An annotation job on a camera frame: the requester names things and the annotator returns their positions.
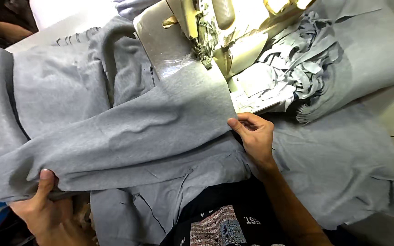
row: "black t-shirt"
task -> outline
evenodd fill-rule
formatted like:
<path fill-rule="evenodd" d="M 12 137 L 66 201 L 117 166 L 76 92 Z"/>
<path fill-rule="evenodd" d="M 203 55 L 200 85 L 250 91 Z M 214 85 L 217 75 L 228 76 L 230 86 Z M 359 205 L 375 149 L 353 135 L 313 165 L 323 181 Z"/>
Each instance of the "black t-shirt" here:
<path fill-rule="evenodd" d="M 161 246 L 288 245 L 255 177 L 207 187 L 187 204 Z"/>

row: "fingernail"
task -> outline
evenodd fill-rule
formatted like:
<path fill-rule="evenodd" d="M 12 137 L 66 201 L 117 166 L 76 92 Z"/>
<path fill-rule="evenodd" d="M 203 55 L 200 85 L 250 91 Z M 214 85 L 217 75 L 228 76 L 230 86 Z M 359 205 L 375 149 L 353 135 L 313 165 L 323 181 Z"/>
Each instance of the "fingernail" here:
<path fill-rule="evenodd" d="M 54 173 L 48 169 L 42 169 L 40 171 L 40 179 L 52 179 L 54 177 Z"/>

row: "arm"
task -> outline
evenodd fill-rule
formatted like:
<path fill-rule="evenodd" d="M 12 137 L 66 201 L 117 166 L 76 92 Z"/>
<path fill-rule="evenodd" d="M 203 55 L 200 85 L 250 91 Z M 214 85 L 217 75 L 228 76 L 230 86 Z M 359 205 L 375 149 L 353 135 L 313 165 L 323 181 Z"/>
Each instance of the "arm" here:
<path fill-rule="evenodd" d="M 52 202 L 48 199 L 55 182 L 52 171 L 42 170 L 35 196 L 10 203 L 10 208 L 27 223 L 40 246 L 94 246 L 95 243 L 73 221 L 72 200 Z"/>
<path fill-rule="evenodd" d="M 276 217 L 283 230 L 298 246 L 331 246 L 319 224 L 291 191 L 271 153 L 273 124 L 251 113 L 229 119 L 229 126 L 244 143 L 244 149 L 260 170 Z"/>
<path fill-rule="evenodd" d="M 0 22 L 0 38 L 9 42 L 18 42 L 32 33 L 18 25 Z"/>

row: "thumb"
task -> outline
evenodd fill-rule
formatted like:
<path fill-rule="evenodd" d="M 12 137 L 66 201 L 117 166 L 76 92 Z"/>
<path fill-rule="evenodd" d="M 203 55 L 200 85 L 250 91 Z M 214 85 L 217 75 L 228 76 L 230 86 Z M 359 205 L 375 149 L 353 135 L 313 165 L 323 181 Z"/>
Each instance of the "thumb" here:
<path fill-rule="evenodd" d="M 51 170 L 42 169 L 39 176 L 39 187 L 33 198 L 37 200 L 47 199 L 48 194 L 54 188 L 54 179 L 55 176 Z"/>
<path fill-rule="evenodd" d="M 235 118 L 230 118 L 227 120 L 227 125 L 229 125 L 232 130 L 238 133 L 241 138 L 245 137 L 249 131 L 245 126 L 243 126 L 243 124 L 241 124 L 239 120 Z"/>

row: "hand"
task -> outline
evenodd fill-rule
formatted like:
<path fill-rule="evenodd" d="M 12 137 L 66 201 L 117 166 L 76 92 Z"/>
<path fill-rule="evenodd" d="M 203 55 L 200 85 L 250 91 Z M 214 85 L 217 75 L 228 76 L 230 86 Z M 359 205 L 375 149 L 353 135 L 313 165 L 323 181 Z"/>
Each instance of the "hand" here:
<path fill-rule="evenodd" d="M 11 43 L 19 42 L 33 34 L 31 31 L 7 22 L 0 22 L 0 28 L 2 31 L 2 38 Z"/>
<path fill-rule="evenodd" d="M 39 187 L 33 198 L 10 203 L 10 208 L 27 223 L 29 230 L 37 238 L 59 230 L 60 224 L 72 218 L 70 198 L 52 202 L 48 194 L 57 184 L 57 178 L 50 170 L 40 172 Z"/>
<path fill-rule="evenodd" d="M 244 149 L 257 167 L 263 171 L 277 169 L 271 154 L 273 123 L 252 113 L 239 113 L 238 120 L 231 118 L 227 124 L 239 134 Z"/>

